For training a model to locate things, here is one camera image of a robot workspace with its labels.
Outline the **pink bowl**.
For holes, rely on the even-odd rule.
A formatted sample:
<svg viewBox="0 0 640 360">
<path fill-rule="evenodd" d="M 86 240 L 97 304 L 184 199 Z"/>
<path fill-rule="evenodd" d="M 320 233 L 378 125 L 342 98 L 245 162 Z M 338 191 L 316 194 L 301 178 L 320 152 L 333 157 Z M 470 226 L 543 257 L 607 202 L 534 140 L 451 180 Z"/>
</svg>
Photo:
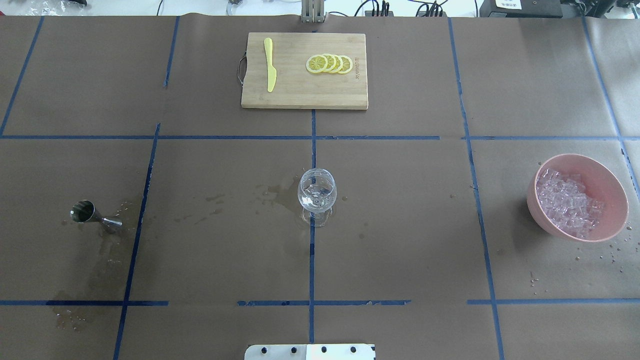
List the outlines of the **pink bowl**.
<svg viewBox="0 0 640 360">
<path fill-rule="evenodd" d="M 629 201 L 618 178 L 578 153 L 543 162 L 528 187 L 526 205 L 547 233 L 581 242 L 612 239 L 629 216 Z"/>
</svg>

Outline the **steel jigger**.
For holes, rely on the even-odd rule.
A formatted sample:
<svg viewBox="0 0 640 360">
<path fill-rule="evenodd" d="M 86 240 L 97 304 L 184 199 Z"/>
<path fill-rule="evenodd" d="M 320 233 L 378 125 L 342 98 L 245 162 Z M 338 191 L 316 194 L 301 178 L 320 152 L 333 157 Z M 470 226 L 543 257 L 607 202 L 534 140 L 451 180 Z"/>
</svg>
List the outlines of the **steel jigger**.
<svg viewBox="0 0 640 360">
<path fill-rule="evenodd" d="M 70 209 L 70 218 L 77 224 L 99 223 L 108 233 L 121 230 L 123 223 L 116 218 L 105 217 L 89 200 L 80 200 Z"/>
</svg>

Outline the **clear ice cubes pile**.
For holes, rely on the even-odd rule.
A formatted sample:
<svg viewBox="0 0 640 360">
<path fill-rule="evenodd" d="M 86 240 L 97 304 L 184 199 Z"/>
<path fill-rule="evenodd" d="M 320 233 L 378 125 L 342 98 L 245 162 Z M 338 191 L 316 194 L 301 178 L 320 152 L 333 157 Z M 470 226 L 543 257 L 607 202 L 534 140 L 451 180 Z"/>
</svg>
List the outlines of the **clear ice cubes pile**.
<svg viewBox="0 0 640 360">
<path fill-rule="evenodd" d="M 547 168 L 535 183 L 538 203 L 554 226 L 577 239 L 589 240 L 599 225 L 606 203 L 587 194 L 579 173 Z"/>
</svg>

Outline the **clear wine glass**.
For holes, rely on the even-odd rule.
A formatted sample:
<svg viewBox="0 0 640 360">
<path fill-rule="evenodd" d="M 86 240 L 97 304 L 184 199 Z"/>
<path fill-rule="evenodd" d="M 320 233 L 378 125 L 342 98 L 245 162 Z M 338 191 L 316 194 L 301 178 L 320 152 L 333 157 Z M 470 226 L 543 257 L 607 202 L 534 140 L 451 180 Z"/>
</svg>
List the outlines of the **clear wine glass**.
<svg viewBox="0 0 640 360">
<path fill-rule="evenodd" d="M 324 168 L 307 170 L 297 186 L 297 198 L 302 206 L 302 219 L 316 228 L 325 226 L 338 198 L 334 176 Z"/>
</svg>

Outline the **bamboo cutting board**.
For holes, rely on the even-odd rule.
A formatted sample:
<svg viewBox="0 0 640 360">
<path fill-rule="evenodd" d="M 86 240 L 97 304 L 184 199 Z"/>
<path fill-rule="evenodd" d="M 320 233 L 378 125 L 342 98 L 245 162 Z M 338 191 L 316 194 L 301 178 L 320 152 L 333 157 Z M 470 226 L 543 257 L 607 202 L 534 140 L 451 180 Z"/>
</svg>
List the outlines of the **bamboo cutting board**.
<svg viewBox="0 0 640 360">
<path fill-rule="evenodd" d="M 265 38 L 273 41 L 277 81 L 267 91 Z M 245 109 L 366 110 L 369 107 L 366 35 L 363 33 L 250 32 L 241 105 Z M 310 73 L 308 58 L 348 56 L 346 74 Z"/>
</svg>

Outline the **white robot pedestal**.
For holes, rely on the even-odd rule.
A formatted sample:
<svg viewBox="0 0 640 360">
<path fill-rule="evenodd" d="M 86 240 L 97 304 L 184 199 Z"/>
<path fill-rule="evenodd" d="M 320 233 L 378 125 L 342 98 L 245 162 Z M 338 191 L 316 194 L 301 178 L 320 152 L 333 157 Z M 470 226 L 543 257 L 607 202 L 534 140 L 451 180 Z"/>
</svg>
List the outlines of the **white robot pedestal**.
<svg viewBox="0 0 640 360">
<path fill-rule="evenodd" d="M 375 360 L 374 344 L 254 344 L 245 353 L 245 360 Z"/>
</svg>

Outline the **yellow plastic knife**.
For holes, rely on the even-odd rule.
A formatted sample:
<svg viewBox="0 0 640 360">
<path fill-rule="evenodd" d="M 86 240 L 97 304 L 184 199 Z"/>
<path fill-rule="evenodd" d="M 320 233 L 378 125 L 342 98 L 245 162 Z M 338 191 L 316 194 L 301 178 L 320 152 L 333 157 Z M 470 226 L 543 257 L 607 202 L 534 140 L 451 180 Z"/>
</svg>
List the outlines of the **yellow plastic knife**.
<svg viewBox="0 0 640 360">
<path fill-rule="evenodd" d="M 263 39 L 265 50 L 266 71 L 267 71 L 267 91 L 274 91 L 277 82 L 277 69 L 274 66 L 274 41 L 272 38 Z"/>
</svg>

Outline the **aluminium frame post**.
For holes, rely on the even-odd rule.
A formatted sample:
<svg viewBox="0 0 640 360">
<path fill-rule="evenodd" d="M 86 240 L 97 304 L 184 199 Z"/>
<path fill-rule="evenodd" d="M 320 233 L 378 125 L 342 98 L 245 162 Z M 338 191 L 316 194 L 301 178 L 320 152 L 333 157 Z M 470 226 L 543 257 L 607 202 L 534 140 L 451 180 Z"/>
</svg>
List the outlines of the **aluminium frame post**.
<svg viewBox="0 0 640 360">
<path fill-rule="evenodd" d="M 325 11 L 324 0 L 302 0 L 301 1 L 301 22 L 302 23 L 324 23 L 327 13 Z"/>
</svg>

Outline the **black box device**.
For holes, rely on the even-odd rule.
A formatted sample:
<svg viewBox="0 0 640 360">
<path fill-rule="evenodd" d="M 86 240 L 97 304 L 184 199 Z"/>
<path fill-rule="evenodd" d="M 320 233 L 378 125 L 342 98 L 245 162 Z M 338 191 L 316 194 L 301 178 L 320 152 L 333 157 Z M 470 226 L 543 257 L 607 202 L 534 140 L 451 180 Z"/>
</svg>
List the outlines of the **black box device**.
<svg viewBox="0 0 640 360">
<path fill-rule="evenodd" d="M 480 18 L 563 17 L 560 0 L 485 0 L 478 9 Z"/>
</svg>

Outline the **crumpled clear plastic bag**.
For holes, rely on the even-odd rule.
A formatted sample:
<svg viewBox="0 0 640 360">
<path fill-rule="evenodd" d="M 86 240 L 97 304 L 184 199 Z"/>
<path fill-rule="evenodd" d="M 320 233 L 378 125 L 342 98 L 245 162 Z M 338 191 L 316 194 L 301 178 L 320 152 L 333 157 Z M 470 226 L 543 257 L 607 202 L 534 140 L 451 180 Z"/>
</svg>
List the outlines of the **crumpled clear plastic bag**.
<svg viewBox="0 0 640 360">
<path fill-rule="evenodd" d="M 83 16 L 87 0 L 31 0 L 26 16 Z"/>
</svg>

